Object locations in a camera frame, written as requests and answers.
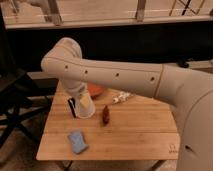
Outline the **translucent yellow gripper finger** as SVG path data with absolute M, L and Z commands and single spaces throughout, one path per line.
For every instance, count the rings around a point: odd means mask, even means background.
M 90 99 L 88 95 L 84 95 L 80 99 L 80 103 L 84 108 L 88 108 L 90 106 Z

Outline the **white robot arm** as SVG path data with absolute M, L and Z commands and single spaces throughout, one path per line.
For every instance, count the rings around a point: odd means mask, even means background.
M 89 82 L 169 104 L 180 136 L 176 171 L 213 171 L 213 74 L 166 64 L 84 59 L 71 38 L 60 39 L 41 68 L 70 85 Z

